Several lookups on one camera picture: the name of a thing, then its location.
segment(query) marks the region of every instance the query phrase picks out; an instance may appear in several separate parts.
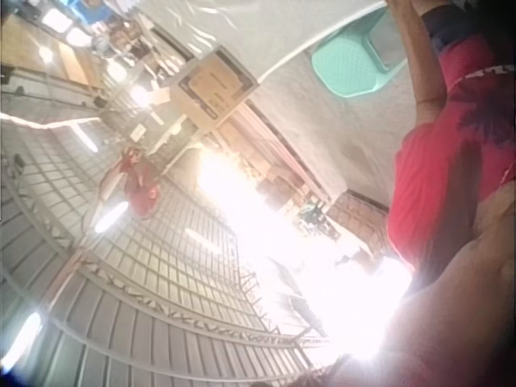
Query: teal plastic chair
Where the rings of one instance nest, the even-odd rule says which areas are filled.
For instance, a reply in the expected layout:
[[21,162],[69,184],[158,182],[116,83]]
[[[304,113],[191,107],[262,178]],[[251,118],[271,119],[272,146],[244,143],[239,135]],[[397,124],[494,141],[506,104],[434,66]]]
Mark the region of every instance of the teal plastic chair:
[[337,31],[311,60],[322,83],[345,98],[380,89],[406,64],[401,38],[386,8]]

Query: wall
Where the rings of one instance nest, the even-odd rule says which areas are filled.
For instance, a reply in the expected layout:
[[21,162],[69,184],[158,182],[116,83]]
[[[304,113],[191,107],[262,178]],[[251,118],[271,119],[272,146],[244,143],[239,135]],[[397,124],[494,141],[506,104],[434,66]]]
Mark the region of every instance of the wall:
[[327,216],[356,235],[369,247],[373,256],[395,256],[386,232],[388,209],[353,192],[342,193]]

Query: person in red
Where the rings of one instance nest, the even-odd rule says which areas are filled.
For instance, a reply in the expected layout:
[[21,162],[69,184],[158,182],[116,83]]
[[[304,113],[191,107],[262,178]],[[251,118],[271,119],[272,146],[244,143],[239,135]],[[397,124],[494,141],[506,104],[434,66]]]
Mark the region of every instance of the person in red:
[[124,175],[127,180],[123,191],[133,214],[141,219],[149,218],[153,214],[160,196],[158,173],[149,161],[143,160],[142,152],[138,148],[129,147],[102,178],[95,203],[82,217],[83,233],[98,221],[104,205]]
[[414,292],[478,236],[477,206],[514,181],[514,37],[446,0],[408,2],[387,1],[417,116],[396,155],[387,231]]

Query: sign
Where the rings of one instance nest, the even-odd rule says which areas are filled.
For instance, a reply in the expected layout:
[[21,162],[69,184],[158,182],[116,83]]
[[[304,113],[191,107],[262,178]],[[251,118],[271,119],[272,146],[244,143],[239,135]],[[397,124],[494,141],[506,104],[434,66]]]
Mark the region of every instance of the sign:
[[215,129],[258,87],[223,47],[175,77],[170,98],[202,130]]

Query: fluorescent light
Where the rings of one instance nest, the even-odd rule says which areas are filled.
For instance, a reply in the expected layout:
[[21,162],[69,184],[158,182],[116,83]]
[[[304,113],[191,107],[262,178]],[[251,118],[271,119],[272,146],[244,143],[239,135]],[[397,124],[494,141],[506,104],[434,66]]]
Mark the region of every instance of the fluorescent light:
[[159,123],[160,125],[164,125],[164,122],[163,120],[161,119],[161,117],[156,114],[154,111],[151,113],[151,117],[154,118],[154,121],[156,121],[157,123]]
[[40,53],[41,59],[43,60],[44,63],[52,62],[54,54],[50,50],[50,48],[48,48],[48,47],[40,47],[39,53]]
[[41,330],[41,317],[36,312],[25,321],[7,354],[0,360],[2,373],[8,373],[31,346]]
[[131,97],[141,107],[147,107],[151,104],[151,96],[142,86],[136,85],[133,87]]
[[41,20],[45,26],[49,26],[52,30],[62,34],[70,28],[73,21],[66,17],[65,14],[60,13],[57,9],[52,8],[45,14]]
[[127,70],[118,62],[111,61],[107,65],[107,72],[117,82],[121,82],[127,77]]
[[202,235],[199,235],[197,232],[193,231],[193,230],[190,230],[189,228],[187,228],[185,230],[186,234],[198,241],[202,246],[204,246],[205,248],[207,248],[208,250],[210,250],[211,252],[213,252],[214,254],[217,254],[217,255],[220,255],[222,254],[222,250],[219,246],[216,246],[214,245],[213,243],[211,243],[208,239],[206,239],[205,237],[203,237]]
[[74,27],[66,35],[66,41],[75,47],[89,47],[91,45],[91,36],[82,29]]
[[104,217],[98,221],[95,226],[95,232],[100,234],[113,226],[114,222],[116,222],[117,219],[126,212],[127,208],[129,208],[129,202],[121,202],[117,204],[113,210],[105,214]]
[[73,133],[75,133],[77,135],[77,137],[79,137],[79,139],[81,139],[81,141],[84,143],[84,145],[86,147],[88,147],[91,152],[93,152],[93,153],[98,152],[97,145],[95,145],[95,143],[91,140],[90,137],[88,137],[86,135],[86,133],[79,127],[79,125],[77,125],[76,123],[73,123],[72,125],[70,125],[70,127],[72,128]]

